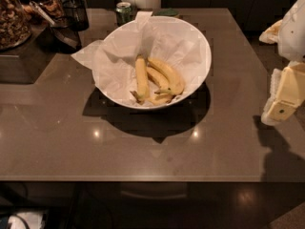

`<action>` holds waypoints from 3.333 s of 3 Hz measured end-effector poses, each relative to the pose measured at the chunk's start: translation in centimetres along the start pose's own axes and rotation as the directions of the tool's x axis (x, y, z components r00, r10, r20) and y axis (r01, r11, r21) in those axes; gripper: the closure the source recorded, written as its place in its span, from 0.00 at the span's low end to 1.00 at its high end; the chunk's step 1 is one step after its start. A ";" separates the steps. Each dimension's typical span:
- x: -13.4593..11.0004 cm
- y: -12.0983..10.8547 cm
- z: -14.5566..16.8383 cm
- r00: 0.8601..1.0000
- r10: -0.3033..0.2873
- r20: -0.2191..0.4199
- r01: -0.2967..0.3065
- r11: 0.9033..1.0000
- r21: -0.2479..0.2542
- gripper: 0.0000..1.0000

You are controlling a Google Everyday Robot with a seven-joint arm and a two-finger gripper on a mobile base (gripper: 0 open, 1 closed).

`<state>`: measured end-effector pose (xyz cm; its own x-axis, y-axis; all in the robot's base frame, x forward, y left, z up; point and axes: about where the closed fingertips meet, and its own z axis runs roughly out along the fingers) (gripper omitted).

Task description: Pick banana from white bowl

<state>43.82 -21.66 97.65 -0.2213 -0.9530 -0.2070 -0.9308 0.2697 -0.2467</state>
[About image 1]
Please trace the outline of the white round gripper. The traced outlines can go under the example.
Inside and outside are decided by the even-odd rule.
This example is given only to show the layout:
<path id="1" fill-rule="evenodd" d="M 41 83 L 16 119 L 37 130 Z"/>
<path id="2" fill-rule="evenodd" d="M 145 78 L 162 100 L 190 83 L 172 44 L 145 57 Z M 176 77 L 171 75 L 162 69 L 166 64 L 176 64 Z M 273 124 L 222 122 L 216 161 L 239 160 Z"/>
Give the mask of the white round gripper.
<path id="1" fill-rule="evenodd" d="M 281 20 L 273 23 L 259 36 L 259 41 L 274 44 L 278 41 Z M 305 101 L 305 63 L 290 61 L 282 71 L 274 69 L 271 76 L 270 97 L 266 102 L 261 122 L 274 126 L 292 116 Z"/>

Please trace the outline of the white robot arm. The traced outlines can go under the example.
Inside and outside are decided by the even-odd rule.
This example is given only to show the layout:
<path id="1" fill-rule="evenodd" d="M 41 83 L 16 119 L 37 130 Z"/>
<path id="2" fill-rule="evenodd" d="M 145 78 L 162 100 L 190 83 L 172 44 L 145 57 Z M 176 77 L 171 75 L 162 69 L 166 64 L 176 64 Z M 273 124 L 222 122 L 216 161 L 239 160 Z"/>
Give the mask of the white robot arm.
<path id="1" fill-rule="evenodd" d="M 269 126 L 288 119 L 305 101 L 305 0 L 297 0 L 285 16 L 259 36 L 261 42 L 277 44 L 278 54 L 289 61 L 274 69 L 270 97 L 261 116 Z"/>

